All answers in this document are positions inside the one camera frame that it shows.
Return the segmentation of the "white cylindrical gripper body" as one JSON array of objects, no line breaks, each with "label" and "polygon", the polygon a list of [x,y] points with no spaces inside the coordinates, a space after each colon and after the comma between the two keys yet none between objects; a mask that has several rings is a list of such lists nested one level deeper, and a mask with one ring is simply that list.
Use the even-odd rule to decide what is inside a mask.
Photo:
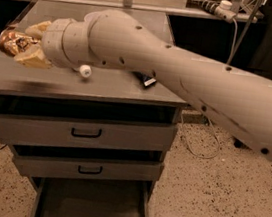
[{"label": "white cylindrical gripper body", "polygon": [[48,60],[60,68],[78,68],[90,63],[88,24],[74,19],[57,19],[49,25],[41,41]]}]

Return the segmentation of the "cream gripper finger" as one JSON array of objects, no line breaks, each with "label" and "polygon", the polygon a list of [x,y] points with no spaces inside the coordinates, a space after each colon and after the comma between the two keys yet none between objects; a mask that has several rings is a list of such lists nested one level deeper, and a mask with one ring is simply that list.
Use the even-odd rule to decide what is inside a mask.
[{"label": "cream gripper finger", "polygon": [[26,51],[15,55],[14,59],[25,67],[38,69],[49,69],[52,67],[51,61],[47,59],[39,45],[31,45]]},{"label": "cream gripper finger", "polygon": [[49,25],[51,25],[51,22],[49,20],[40,22],[38,24],[29,26],[27,29],[25,29],[25,33],[33,38],[42,39],[42,36],[45,33],[46,29],[49,27]]}]

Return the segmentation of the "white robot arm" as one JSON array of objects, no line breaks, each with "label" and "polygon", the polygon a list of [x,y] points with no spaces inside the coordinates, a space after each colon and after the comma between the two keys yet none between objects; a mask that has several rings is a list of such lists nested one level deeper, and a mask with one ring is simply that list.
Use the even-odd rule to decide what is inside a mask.
[{"label": "white robot arm", "polygon": [[169,45],[114,9],[39,28],[26,29],[40,41],[15,55],[18,63],[144,73],[272,162],[272,80]]}]

